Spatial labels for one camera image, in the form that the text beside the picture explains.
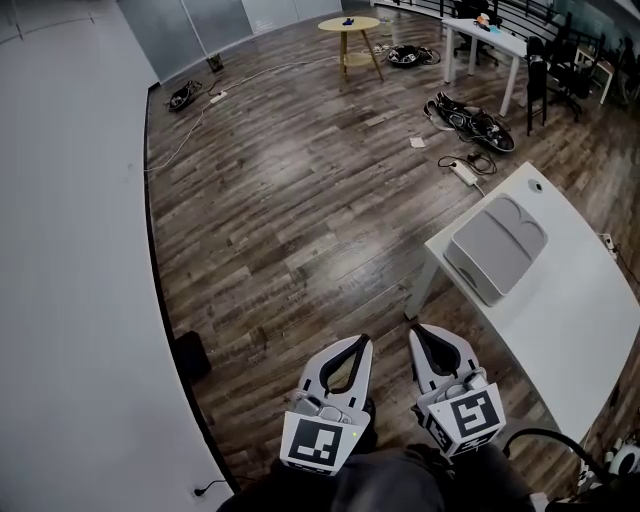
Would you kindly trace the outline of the small white side table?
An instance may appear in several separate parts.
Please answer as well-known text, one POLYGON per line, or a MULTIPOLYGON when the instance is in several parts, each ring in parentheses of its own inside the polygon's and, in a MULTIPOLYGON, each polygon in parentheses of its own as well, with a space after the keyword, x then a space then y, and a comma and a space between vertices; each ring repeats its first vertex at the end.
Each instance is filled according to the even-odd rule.
POLYGON ((596 54, 583 44, 576 49, 574 63, 581 71, 591 71, 592 81, 600 88, 599 103, 603 105, 614 78, 614 67, 606 59, 596 59, 596 54))

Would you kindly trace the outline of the black floor box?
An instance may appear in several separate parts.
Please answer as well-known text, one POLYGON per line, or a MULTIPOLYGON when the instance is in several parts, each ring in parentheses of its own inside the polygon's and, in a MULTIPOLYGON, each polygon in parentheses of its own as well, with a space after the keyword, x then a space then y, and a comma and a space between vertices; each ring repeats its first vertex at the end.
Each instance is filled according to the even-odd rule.
POLYGON ((205 378, 212 369, 200 335, 189 331, 174 340, 176 366, 179 374, 190 383, 205 378))

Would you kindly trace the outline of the yellow round side table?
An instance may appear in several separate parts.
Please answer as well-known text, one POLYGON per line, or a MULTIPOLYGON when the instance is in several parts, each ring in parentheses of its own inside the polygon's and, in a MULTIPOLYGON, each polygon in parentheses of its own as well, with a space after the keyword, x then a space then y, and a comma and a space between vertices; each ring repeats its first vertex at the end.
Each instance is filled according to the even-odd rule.
POLYGON ((374 66, 379 80, 381 82, 384 81, 380 63, 368 36, 368 32, 379 25, 380 21, 377 18, 356 15, 327 19, 317 25, 321 31, 336 33, 340 36, 338 62, 341 84, 346 84, 348 81, 349 67, 367 66, 369 64, 374 66), (362 37, 366 47, 365 54, 350 53, 348 51, 350 34, 359 34, 362 37))

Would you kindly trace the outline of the long white table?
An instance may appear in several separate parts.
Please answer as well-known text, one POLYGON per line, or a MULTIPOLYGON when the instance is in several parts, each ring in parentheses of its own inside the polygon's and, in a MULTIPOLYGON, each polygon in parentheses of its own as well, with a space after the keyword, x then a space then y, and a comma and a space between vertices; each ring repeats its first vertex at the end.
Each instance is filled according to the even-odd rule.
MULTIPOLYGON (((444 53, 444 82, 449 84, 454 78, 453 72, 453 33, 462 31, 470 33, 471 29, 465 27, 463 20, 457 20, 455 18, 444 18, 441 20, 442 26, 445 28, 446 33, 446 49, 444 53)), ((511 66, 509 71, 509 77, 505 88, 504 97, 500 107, 499 115, 505 117, 508 113, 511 105, 511 99, 515 89, 516 77, 520 68, 520 63, 526 57, 526 43, 512 35, 501 30, 501 33, 489 33, 484 35, 483 33, 476 34, 473 39, 480 39, 493 46, 498 52, 501 52, 511 58, 511 66)), ((475 70, 475 57, 470 57, 468 66, 468 74, 472 75, 475 70)))

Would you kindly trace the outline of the person's grey clothed torso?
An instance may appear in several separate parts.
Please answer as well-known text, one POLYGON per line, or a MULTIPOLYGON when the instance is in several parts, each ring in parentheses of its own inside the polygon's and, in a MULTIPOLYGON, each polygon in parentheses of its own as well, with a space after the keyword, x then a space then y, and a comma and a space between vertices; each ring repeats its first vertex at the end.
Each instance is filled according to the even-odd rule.
POLYGON ((337 475, 330 512, 447 512, 447 471, 413 449, 356 455, 337 475))

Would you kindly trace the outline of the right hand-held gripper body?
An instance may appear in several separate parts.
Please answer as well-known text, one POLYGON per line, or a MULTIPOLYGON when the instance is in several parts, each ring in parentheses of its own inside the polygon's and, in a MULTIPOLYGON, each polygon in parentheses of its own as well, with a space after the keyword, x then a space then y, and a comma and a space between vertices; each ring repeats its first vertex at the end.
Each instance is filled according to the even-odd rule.
POLYGON ((419 425, 444 457, 475 450, 503 430, 503 405, 484 368, 423 394, 413 407, 419 425))

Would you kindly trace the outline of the grey compartment tray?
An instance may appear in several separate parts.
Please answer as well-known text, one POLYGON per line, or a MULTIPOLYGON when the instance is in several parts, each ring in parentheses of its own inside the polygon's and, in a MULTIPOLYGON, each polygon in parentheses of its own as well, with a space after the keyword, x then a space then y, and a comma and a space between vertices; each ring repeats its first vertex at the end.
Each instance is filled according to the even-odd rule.
POLYGON ((519 283, 547 242, 531 214, 500 194, 452 234, 444 257, 493 306, 519 283))

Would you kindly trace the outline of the white desk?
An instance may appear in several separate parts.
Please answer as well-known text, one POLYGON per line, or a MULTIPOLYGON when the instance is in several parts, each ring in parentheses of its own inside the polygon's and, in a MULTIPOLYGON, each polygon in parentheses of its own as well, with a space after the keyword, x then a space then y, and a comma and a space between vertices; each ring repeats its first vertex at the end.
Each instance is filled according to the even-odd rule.
POLYGON ((559 430, 579 441, 613 390, 640 330, 640 304, 601 239, 531 163, 523 163, 424 244, 424 264, 405 315, 415 318, 442 270, 506 344, 559 430), (543 192, 533 192, 534 179, 543 192), (444 257, 452 234, 506 194, 543 227, 548 243, 514 289, 494 306, 444 257))

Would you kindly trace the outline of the black folding chair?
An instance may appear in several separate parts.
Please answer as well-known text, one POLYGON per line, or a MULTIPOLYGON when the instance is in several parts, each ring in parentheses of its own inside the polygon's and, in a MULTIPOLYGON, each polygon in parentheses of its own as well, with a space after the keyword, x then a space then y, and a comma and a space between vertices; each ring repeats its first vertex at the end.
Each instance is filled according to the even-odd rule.
POLYGON ((545 44, 536 36, 528 38, 526 43, 526 62, 528 81, 526 86, 527 135, 530 135, 534 118, 534 103, 541 101, 542 124, 547 118, 547 74, 545 44))

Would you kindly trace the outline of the black metal railing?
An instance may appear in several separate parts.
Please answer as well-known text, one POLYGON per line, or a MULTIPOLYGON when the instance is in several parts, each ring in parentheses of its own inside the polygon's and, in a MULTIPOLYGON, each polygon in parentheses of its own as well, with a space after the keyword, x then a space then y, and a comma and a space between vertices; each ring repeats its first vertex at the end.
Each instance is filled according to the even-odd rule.
POLYGON ((620 50, 624 39, 640 51, 640 10, 628 0, 487 0, 501 27, 521 39, 552 40, 568 25, 569 39, 620 50))

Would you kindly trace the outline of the white round device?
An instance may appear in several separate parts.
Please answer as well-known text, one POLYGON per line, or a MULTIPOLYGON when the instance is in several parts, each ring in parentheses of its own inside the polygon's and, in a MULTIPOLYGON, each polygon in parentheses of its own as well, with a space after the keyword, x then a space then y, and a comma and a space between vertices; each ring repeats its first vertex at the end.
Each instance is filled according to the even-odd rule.
POLYGON ((609 462, 608 472, 614 476, 640 473, 640 445, 623 444, 609 462))

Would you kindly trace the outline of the black backpack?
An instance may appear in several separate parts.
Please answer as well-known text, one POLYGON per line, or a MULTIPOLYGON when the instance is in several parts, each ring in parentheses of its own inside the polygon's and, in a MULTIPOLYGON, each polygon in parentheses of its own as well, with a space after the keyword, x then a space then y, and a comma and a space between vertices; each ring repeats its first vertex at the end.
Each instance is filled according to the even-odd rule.
POLYGON ((618 481, 569 501, 553 501, 544 512, 640 512, 640 480, 618 481))

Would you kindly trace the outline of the black office chair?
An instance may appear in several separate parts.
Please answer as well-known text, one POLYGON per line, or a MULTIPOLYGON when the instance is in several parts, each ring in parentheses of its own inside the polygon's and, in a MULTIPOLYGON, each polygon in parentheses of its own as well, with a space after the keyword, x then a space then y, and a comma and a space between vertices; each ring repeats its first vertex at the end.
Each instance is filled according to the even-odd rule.
POLYGON ((558 83, 557 88, 547 88, 552 93, 547 105, 566 106, 572 112, 573 120, 578 122, 583 109, 577 99, 586 99, 589 96, 591 76, 598 59, 587 66, 574 62, 577 47, 569 41, 572 21, 573 15, 568 12, 564 24, 558 28, 554 39, 545 45, 548 75, 558 83))
POLYGON ((480 63, 480 56, 489 59, 495 66, 499 64, 498 59, 490 52, 492 46, 480 39, 473 39, 476 34, 489 33, 489 26, 495 25, 500 27, 501 19, 495 14, 495 9, 491 7, 489 0, 453 0, 453 17, 457 20, 463 20, 465 27, 470 28, 471 32, 459 31, 462 43, 453 48, 453 56, 457 57, 460 52, 467 52, 475 57, 475 62, 480 63), (479 25, 476 18, 484 16, 489 19, 488 26, 479 25))

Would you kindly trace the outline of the large white power strip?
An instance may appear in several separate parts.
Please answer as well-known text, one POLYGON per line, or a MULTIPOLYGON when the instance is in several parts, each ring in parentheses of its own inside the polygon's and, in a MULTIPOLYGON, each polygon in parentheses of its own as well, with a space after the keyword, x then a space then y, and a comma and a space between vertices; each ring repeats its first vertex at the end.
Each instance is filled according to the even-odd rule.
POLYGON ((458 176, 467 186, 477 184, 477 176, 462 162, 454 161, 449 165, 449 169, 458 176))

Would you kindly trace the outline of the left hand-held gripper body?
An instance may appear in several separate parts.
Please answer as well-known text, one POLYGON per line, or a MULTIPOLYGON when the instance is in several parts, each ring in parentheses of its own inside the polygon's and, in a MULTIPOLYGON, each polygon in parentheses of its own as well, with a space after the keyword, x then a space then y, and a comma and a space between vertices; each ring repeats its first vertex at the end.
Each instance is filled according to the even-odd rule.
POLYGON ((362 410, 340 408, 313 395, 301 395, 285 413, 280 461, 289 468, 335 476, 370 421, 362 410))

